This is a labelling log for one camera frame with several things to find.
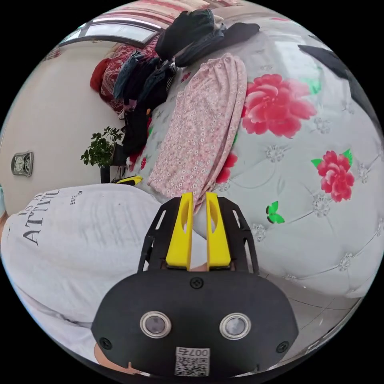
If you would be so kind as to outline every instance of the bedsheet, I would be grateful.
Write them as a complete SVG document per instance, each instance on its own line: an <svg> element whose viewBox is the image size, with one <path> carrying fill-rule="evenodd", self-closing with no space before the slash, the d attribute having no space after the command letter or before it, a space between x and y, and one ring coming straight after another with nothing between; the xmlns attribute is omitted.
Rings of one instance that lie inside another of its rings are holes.
<svg viewBox="0 0 384 384"><path fill-rule="evenodd" d="M382 134L351 99L348 81L299 50L329 49L309 31L282 18L238 21L255 22L260 32L179 71L130 174L148 179L176 95L200 64L225 52L239 56L248 96L214 192L244 213L263 271L323 294L364 296L384 250ZM138 187L166 200L145 182ZM194 228L205 236L205 226L202 207Z"/></svg>

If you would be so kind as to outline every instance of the tiled floor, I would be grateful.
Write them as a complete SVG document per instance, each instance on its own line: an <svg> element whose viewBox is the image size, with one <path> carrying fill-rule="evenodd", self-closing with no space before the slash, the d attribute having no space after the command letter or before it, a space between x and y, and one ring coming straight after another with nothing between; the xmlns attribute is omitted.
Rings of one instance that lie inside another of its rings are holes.
<svg viewBox="0 0 384 384"><path fill-rule="evenodd" d="M296 341L282 362L292 359L327 334L358 301L358 299L325 296L263 272L260 272L260 275L273 282L286 294L300 329Z"/></svg>

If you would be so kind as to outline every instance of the qr code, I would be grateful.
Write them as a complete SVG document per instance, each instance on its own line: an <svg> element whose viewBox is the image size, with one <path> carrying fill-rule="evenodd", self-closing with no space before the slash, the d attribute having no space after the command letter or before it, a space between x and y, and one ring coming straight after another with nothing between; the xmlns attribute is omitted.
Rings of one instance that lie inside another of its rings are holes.
<svg viewBox="0 0 384 384"><path fill-rule="evenodd" d="M176 348L176 376L209 376L209 348Z"/></svg>

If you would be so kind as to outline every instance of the green plant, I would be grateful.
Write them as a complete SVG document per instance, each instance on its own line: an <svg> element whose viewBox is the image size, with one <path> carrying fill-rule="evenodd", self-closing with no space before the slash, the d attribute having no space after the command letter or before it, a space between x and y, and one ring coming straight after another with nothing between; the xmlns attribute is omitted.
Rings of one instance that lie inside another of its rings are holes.
<svg viewBox="0 0 384 384"><path fill-rule="evenodd" d="M116 128L111 127L105 128L103 134L94 133L91 138L91 145L80 159L84 161L85 165L97 164L99 167L110 165L115 142L121 140L122 136L123 134L118 133Z"/></svg>

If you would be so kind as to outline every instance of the red flower print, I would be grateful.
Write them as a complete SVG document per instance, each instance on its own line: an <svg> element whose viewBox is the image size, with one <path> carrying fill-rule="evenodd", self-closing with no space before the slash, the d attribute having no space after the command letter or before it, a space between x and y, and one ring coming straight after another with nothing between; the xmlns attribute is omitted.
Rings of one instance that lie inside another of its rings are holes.
<svg viewBox="0 0 384 384"><path fill-rule="evenodd" d="M292 138L301 128L300 119L309 120L315 107L301 99L310 94L309 86L279 74L265 74L248 84L243 109L243 126L249 134L270 130L276 136Z"/></svg>
<svg viewBox="0 0 384 384"><path fill-rule="evenodd" d="M236 164L237 159L238 157L233 153L230 153L228 155L222 170L216 178L216 184L223 184L228 182L229 176L231 176L230 168L232 168Z"/></svg>
<svg viewBox="0 0 384 384"><path fill-rule="evenodd" d="M289 19L283 19L281 17L271 17L271 20L290 21Z"/></svg>
<svg viewBox="0 0 384 384"><path fill-rule="evenodd" d="M140 167L140 169L144 169L146 162L147 162L147 158L144 157L143 160L141 160L141 167Z"/></svg>
<svg viewBox="0 0 384 384"><path fill-rule="evenodd" d="M185 74L181 79L181 82L184 82L185 80L187 80L189 76L191 76L191 72L188 72L187 74Z"/></svg>
<svg viewBox="0 0 384 384"><path fill-rule="evenodd" d="M346 156L343 154L336 155L334 151L327 151L316 168L319 175L323 176L321 189L325 193L330 193L335 202L351 198L351 187L355 178L351 172L348 172L351 166Z"/></svg>

